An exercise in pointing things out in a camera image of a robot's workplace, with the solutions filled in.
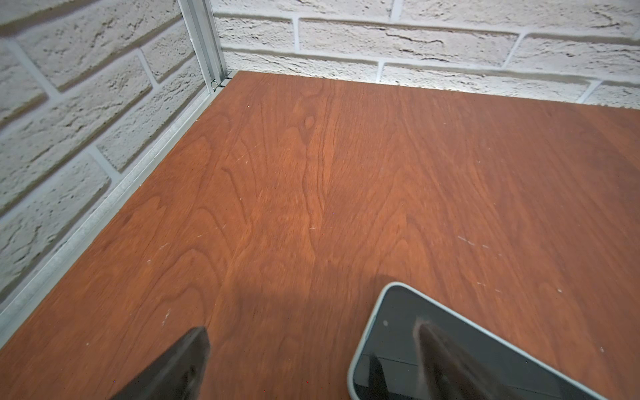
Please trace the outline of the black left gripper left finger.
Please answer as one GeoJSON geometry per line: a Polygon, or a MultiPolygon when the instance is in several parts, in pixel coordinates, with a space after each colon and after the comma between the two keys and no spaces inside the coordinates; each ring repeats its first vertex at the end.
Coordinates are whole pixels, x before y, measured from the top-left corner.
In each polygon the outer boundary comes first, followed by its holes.
{"type": "Polygon", "coordinates": [[[113,398],[197,399],[209,354],[206,328],[191,328],[113,398]]]}

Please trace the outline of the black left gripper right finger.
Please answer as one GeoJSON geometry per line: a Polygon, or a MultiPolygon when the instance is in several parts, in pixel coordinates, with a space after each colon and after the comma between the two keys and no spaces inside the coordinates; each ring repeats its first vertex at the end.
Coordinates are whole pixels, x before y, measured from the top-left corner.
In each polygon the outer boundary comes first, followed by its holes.
{"type": "Polygon", "coordinates": [[[520,398],[429,321],[416,322],[416,347],[432,399],[520,398]]]}

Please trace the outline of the phone in green case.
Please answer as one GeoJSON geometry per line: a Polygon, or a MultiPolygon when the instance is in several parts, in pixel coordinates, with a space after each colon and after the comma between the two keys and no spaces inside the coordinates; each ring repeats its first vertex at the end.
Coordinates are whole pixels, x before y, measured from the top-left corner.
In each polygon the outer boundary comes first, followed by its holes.
{"type": "Polygon", "coordinates": [[[599,393],[542,363],[404,283],[383,288],[348,369],[352,399],[432,399],[416,347],[416,322],[429,321],[519,399],[599,399],[599,393]]]}

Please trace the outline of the aluminium frame rail left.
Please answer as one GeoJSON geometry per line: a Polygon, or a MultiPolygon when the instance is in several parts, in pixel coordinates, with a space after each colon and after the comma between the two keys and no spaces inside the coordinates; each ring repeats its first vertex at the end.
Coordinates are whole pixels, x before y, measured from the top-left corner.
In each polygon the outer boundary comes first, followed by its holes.
{"type": "Polygon", "coordinates": [[[20,284],[18,293],[10,298],[10,302],[1,311],[2,346],[15,335],[96,236],[223,90],[223,81],[230,72],[224,61],[210,1],[181,1],[179,5],[196,59],[203,71],[205,89],[171,121],[156,143],[133,166],[131,172],[119,181],[105,200],[88,215],[45,265],[31,273],[25,283],[20,284]]]}

